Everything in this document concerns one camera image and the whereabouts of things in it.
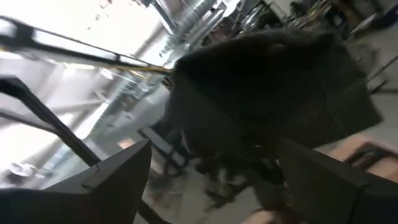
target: metal pipe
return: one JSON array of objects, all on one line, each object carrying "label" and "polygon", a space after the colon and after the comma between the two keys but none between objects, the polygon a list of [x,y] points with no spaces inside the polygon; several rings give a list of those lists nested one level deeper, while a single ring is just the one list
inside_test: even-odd
[{"label": "metal pipe", "polygon": [[160,0],[155,0],[152,3],[152,6],[156,9],[159,13],[160,21],[162,22],[164,28],[170,35],[174,35],[178,32],[178,25],[174,22],[169,12],[166,8],[162,5]]},{"label": "metal pipe", "polygon": [[189,51],[193,50],[194,46],[205,38],[222,21],[224,12],[224,9],[217,9],[205,21],[203,21],[201,27],[199,27],[198,30],[196,30],[196,32],[194,32],[187,40]]},{"label": "metal pipe", "polygon": [[185,35],[200,21],[200,19],[215,5],[217,0],[202,0],[187,9],[178,22],[178,32],[175,35],[168,35],[165,38],[165,45],[160,51],[162,58],[167,58],[168,54],[181,44]]}]

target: concrete floor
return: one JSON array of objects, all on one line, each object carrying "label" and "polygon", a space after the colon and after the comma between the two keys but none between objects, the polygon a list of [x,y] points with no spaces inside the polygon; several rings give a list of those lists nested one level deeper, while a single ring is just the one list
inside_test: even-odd
[{"label": "concrete floor", "polygon": [[[398,25],[375,34],[366,36],[357,41],[356,44],[369,44],[370,46],[380,50],[379,63],[376,67],[380,67],[387,63],[394,56],[398,55]],[[398,62],[391,65],[386,70],[389,83],[388,88],[398,89]],[[384,116],[384,122],[363,131],[371,137],[385,141],[394,146],[398,146],[398,94],[397,95],[374,95],[374,103]],[[328,150],[336,144],[330,144],[321,150]],[[182,196],[176,199],[180,211],[175,211],[169,207],[162,208],[154,205],[154,208],[168,221],[173,223],[206,223],[206,224],[238,224],[241,223],[251,212],[259,208],[251,189],[241,193],[234,203],[227,204],[222,209],[205,215],[203,218],[203,209],[209,204],[208,199],[204,196],[203,177],[196,172],[188,172],[188,181],[186,181],[185,190]],[[135,223],[145,223],[138,218]]]}]

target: dark fabric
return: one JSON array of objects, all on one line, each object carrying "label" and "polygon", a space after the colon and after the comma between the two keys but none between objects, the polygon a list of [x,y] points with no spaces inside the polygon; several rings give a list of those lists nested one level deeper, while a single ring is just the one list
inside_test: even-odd
[{"label": "dark fabric", "polygon": [[166,117],[188,149],[270,156],[280,138],[314,148],[381,121],[365,74],[329,33],[269,30],[182,57]]}]

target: floor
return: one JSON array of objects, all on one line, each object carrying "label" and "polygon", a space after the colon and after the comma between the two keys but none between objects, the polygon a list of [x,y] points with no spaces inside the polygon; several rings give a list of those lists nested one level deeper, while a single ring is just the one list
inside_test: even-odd
[{"label": "floor", "polygon": [[[366,36],[357,41],[357,44],[369,44],[375,49],[379,49],[379,61],[376,68],[381,67],[387,63],[394,56],[398,55],[398,25],[391,27],[375,34]],[[398,89],[398,62],[393,63],[386,71],[388,77],[388,84],[386,88]],[[373,138],[389,144],[398,146],[398,95],[374,95],[374,103],[379,108],[381,114],[384,116],[384,122],[363,131]],[[321,147],[320,150],[330,150],[336,144]],[[255,211],[259,206],[252,194],[251,189],[245,190],[241,193],[235,202],[227,204],[225,207],[206,214],[202,212],[209,200],[204,196],[203,177],[194,171],[188,171],[185,180],[177,180],[183,183],[183,192],[173,194],[166,201],[161,203],[153,203],[152,206],[164,217],[166,220],[173,223],[241,223],[250,213]],[[134,223],[145,223],[140,217]]]}]

